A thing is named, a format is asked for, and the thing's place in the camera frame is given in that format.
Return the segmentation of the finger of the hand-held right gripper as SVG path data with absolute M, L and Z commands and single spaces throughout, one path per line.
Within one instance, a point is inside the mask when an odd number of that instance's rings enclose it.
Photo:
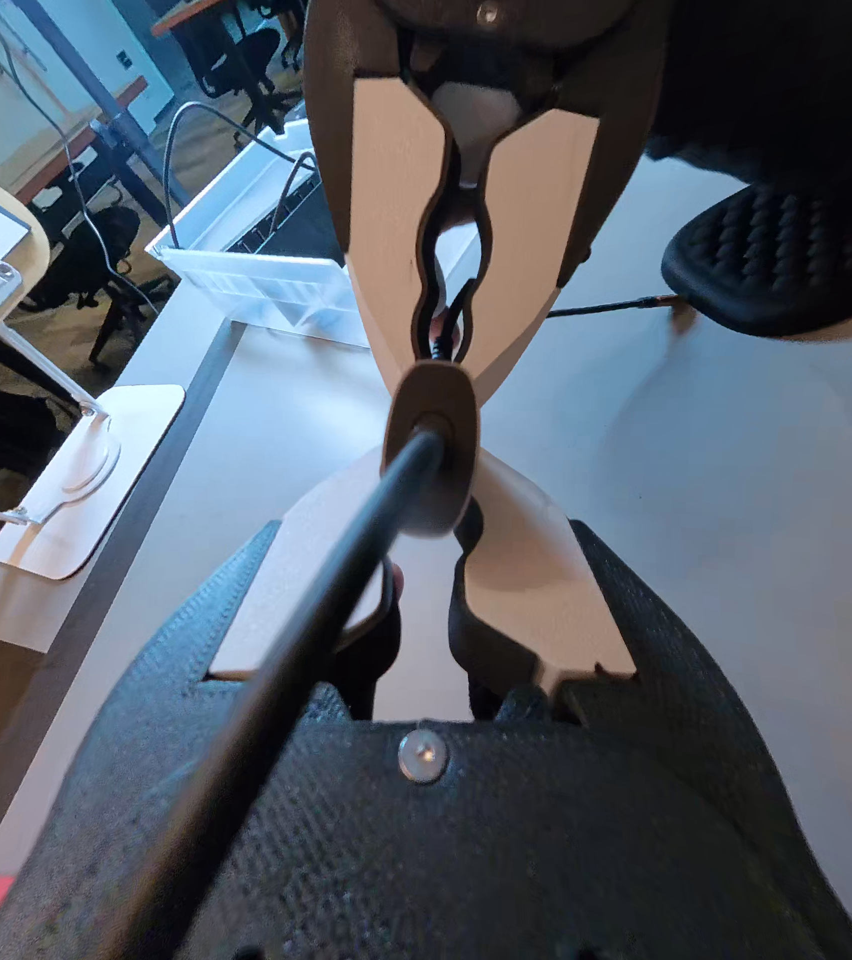
M 345 260 L 391 395 L 429 355 L 445 293 L 428 231 L 448 172 L 449 132 L 432 105 L 400 78 L 356 79 Z
M 595 117 L 547 110 L 492 148 L 480 184 L 480 275 L 465 308 L 463 367 L 488 402 L 540 329 L 559 274 L 600 129 Z

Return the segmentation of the clear plastic bin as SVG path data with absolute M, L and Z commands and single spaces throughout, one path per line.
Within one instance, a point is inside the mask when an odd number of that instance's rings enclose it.
M 312 153 L 308 120 L 289 121 L 282 134 L 265 129 L 265 143 L 251 143 L 182 210 L 176 239 L 164 229 L 148 246 L 154 258 L 205 292 L 229 319 L 326 339 L 360 349 L 369 343 L 345 265 L 332 260 L 230 253 L 309 174 L 304 162 L 290 178 L 292 162 Z

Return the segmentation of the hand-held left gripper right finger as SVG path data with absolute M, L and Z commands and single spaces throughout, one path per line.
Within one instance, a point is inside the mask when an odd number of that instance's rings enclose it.
M 567 682 L 635 676 L 575 524 L 525 475 L 480 452 L 456 538 L 449 646 L 472 685 L 553 699 Z

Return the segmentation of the grey slim USB hub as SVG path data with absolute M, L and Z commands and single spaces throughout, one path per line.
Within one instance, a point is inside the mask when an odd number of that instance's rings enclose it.
M 438 539 L 453 530 L 472 492 L 480 445 L 480 408 L 473 380 L 461 365 L 423 360 L 410 366 L 393 396 L 382 446 L 381 475 L 418 432 L 444 440 L 437 474 L 426 485 L 401 531 Z

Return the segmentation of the wood-edged office table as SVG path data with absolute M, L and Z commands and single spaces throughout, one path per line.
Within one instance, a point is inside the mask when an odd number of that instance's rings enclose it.
M 53 136 L 37 135 L 14 157 L 0 167 L 0 186 L 24 205 L 31 203 L 44 189 L 67 171 L 67 154 L 76 161 L 85 150 L 92 147 L 95 132 L 94 120 L 106 125 L 105 113 L 94 115 L 90 109 L 79 114 L 79 122 L 69 131 L 69 147 L 62 146 Z

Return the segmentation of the black USB hub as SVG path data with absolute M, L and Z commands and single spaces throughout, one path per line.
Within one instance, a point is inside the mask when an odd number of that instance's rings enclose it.
M 345 258 L 336 238 L 324 187 L 317 173 L 309 174 L 289 189 L 278 207 L 227 248 L 231 254 L 309 258 L 334 261 Z

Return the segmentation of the black office chair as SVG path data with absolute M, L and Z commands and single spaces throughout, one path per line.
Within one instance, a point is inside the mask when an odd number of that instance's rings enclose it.
M 194 50 L 188 60 L 200 88 L 214 100 L 245 93 L 250 108 L 241 124 L 252 127 L 255 134 L 264 128 L 277 135 L 285 131 L 291 106 L 267 74 L 281 39 L 272 28 L 235 39 L 224 21 L 216 18 L 192 32 Z
M 89 355 L 90 363 L 100 371 L 107 370 L 100 357 L 111 337 L 123 330 L 132 336 L 133 345 L 139 346 L 147 319 L 159 313 L 159 304 L 167 302 L 177 286 L 166 273 L 138 284 L 127 272 L 120 272 L 140 226 L 139 214 L 126 206 L 91 213 L 64 240 L 46 274 L 20 302 L 22 310 L 38 314 L 68 303 L 77 309 L 95 308 L 98 295 L 107 295 L 109 306 Z

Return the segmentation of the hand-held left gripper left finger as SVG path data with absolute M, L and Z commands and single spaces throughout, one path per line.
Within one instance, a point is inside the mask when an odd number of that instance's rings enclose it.
M 269 653 L 306 589 L 380 481 L 381 450 L 322 481 L 279 521 L 260 568 L 209 668 L 224 681 L 249 679 Z M 349 712 L 372 712 L 378 680 L 400 649 L 399 589 L 389 559 L 363 590 L 321 678 Z

